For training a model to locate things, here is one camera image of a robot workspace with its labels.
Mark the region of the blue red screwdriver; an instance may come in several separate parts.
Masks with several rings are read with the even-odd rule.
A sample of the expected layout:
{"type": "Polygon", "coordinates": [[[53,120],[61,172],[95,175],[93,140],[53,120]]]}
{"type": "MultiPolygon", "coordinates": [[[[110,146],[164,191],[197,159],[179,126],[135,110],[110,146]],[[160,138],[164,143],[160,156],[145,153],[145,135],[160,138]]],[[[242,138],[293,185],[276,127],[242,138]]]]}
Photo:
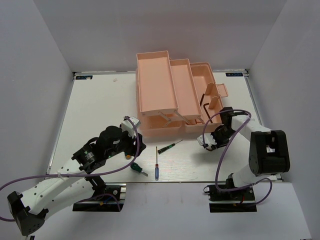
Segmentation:
{"type": "Polygon", "coordinates": [[[155,147],[155,180],[159,180],[158,147],[155,147]]]}

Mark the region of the long brown hex key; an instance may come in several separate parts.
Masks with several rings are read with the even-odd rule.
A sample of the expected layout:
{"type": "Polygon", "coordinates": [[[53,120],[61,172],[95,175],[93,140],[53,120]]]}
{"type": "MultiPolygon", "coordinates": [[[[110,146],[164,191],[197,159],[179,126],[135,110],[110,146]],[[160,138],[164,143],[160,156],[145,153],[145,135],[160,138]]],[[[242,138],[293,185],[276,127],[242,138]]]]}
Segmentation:
{"type": "Polygon", "coordinates": [[[204,111],[205,111],[205,113],[206,113],[206,115],[207,115],[207,117],[208,117],[208,120],[210,121],[210,123],[212,124],[213,123],[213,121],[212,121],[212,119],[211,119],[211,115],[209,114],[209,112],[208,112],[208,109],[207,109],[207,107],[210,105],[210,103],[208,102],[208,103],[205,103],[205,104],[203,104],[203,109],[204,109],[204,111]]]}

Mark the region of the green black precision screwdriver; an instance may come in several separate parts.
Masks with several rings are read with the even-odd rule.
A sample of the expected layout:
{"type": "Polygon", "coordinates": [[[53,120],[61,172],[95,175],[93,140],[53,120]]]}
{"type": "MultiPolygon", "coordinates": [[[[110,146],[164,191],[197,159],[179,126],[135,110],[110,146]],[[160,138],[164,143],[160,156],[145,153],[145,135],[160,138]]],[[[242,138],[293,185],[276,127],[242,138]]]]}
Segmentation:
{"type": "Polygon", "coordinates": [[[178,144],[178,143],[180,143],[180,142],[182,142],[182,141],[183,141],[183,140],[180,140],[180,141],[178,141],[178,142],[175,142],[175,143],[172,143],[172,144],[170,144],[170,145],[167,145],[167,146],[165,146],[165,147],[163,147],[163,148],[161,148],[161,149],[158,149],[158,150],[157,150],[157,153],[160,155],[160,154],[166,152],[167,150],[171,149],[171,148],[174,147],[176,144],[178,144]]]}

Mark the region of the short brown hex key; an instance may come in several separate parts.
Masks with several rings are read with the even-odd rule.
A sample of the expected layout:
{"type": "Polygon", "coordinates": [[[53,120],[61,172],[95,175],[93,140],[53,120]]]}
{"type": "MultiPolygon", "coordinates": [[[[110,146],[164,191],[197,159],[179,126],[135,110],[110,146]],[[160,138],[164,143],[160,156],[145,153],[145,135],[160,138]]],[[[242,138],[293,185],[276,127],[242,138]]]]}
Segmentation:
{"type": "Polygon", "coordinates": [[[199,105],[202,106],[203,100],[204,100],[205,94],[203,93],[201,98],[200,98],[200,102],[199,105]]]}

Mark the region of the pink plastic toolbox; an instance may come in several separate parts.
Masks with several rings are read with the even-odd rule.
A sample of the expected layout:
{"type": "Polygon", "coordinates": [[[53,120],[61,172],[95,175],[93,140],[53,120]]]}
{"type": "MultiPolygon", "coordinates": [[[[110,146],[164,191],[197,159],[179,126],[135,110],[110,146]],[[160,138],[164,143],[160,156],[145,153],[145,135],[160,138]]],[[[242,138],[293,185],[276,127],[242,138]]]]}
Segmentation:
{"type": "Polygon", "coordinates": [[[210,133],[222,124],[214,114],[223,109],[228,90],[216,83],[208,62],[171,59],[167,50],[137,53],[136,59],[136,105],[142,135],[210,133]],[[207,110],[213,123],[203,108],[206,103],[210,103],[207,110]]]}

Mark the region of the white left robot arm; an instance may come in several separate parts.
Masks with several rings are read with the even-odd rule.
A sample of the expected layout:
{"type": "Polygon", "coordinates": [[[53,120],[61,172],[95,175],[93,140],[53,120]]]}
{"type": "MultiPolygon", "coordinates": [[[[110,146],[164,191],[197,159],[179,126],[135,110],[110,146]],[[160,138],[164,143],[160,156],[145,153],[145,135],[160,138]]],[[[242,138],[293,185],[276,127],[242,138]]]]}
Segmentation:
{"type": "Polygon", "coordinates": [[[120,126],[108,126],[98,137],[88,140],[55,174],[44,177],[34,187],[7,196],[8,206],[24,237],[40,229],[55,213],[78,202],[112,198],[115,188],[107,185],[95,171],[110,158],[124,153],[137,158],[146,148],[138,127],[125,120],[120,126]]]}

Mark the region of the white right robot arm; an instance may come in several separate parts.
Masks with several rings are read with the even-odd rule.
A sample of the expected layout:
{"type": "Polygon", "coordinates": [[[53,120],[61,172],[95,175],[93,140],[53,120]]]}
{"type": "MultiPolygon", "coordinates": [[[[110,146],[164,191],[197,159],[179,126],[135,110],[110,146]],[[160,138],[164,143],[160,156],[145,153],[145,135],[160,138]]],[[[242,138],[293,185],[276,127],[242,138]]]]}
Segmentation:
{"type": "Polygon", "coordinates": [[[252,118],[249,111],[225,107],[217,113],[221,125],[213,132],[203,131],[198,137],[198,143],[208,151],[222,148],[215,178],[219,177],[222,162],[235,137],[240,134],[249,141],[248,163],[240,170],[230,175],[231,183],[225,188],[218,185],[219,192],[236,200],[249,188],[270,176],[287,173],[290,170],[290,156],[286,133],[282,130],[272,130],[261,125],[252,118]]]}

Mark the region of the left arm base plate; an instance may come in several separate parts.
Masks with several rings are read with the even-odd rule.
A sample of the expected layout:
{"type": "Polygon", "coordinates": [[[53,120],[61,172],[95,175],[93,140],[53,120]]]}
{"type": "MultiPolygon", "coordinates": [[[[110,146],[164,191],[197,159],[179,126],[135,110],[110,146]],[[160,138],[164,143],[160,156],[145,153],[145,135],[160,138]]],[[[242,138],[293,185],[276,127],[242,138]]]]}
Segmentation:
{"type": "Polygon", "coordinates": [[[73,212],[117,213],[124,206],[126,198],[126,183],[111,183],[93,197],[73,204],[73,212]]]}

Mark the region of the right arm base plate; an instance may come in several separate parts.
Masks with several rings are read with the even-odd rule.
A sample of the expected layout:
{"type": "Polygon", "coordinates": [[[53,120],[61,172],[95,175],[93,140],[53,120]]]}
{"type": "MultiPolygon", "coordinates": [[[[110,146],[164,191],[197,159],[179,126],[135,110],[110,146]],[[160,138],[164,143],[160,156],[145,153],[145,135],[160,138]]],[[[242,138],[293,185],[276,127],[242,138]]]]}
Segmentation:
{"type": "Polygon", "coordinates": [[[203,193],[208,195],[210,213],[255,213],[256,198],[252,187],[231,192],[218,191],[207,185],[203,193]]]}

